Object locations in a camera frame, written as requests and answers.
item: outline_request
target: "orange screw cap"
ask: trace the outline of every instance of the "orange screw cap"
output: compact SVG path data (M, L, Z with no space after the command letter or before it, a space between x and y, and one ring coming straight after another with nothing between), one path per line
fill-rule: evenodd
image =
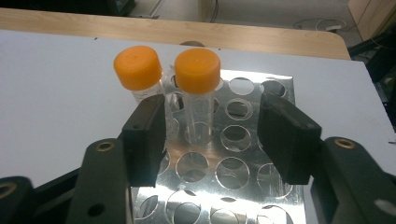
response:
M114 69L122 86L130 91L152 87L161 79L163 72L157 53L148 46L123 50L114 60Z
M213 91L220 82L220 59L209 49L188 49L175 61L176 83L192 94Z

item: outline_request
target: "clear plastic tube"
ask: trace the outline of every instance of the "clear plastic tube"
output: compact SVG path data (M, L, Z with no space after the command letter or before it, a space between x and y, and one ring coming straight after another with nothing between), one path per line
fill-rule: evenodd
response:
M194 145L206 145L213 137L214 92L191 94L183 91L187 139Z
M164 94L163 84L159 80L154 86L149 87L142 91L131 91L134 95L134 98L138 103L142 102L142 100L157 94ZM166 120L166 136L170 137L178 132L178 123L174 119L171 107L169 102L165 97L165 120Z
M220 81L220 60L209 49L188 49L175 60L177 85L183 90L187 140L206 145L213 137L214 90Z
M161 77L163 69L154 49L134 46L123 50L114 60L114 69L125 89L130 90L138 103L156 95L164 94ZM166 136L178 132L170 106L165 100Z

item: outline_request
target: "white table surface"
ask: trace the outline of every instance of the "white table surface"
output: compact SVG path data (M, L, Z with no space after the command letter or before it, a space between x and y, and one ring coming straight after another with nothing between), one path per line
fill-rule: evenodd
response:
M164 70L188 48L0 30L0 177L27 176L37 187L78 168L90 143L117 137L136 103L113 60L140 44L157 50ZM296 105L322 139L355 140L396 174L395 134L363 63L213 50L223 69L293 76ZM308 192L307 223L316 223Z

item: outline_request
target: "test tube rack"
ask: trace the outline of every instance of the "test tube rack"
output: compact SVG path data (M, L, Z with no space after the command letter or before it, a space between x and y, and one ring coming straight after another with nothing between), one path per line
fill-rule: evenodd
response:
M170 66L163 79L178 123L167 139L156 188L133 189L135 223L305 223L303 186L282 181L257 137L262 92L294 104L293 78L221 70L213 139L186 140L181 90Z

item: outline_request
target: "brass screw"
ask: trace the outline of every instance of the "brass screw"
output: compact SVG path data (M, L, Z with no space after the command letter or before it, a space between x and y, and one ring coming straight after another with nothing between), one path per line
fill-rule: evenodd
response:
M10 193L14 192L16 188L17 184L14 182L0 184L0 199L7 197Z
M103 142L101 144L98 144L96 146L96 151L104 152L104 151L109 151L113 147L115 147L114 143L112 142Z
M355 143L353 143L352 141L345 139L345 138L336 138L334 140L334 143L339 146L339 147L343 147L343 148L347 148L347 149L355 149Z

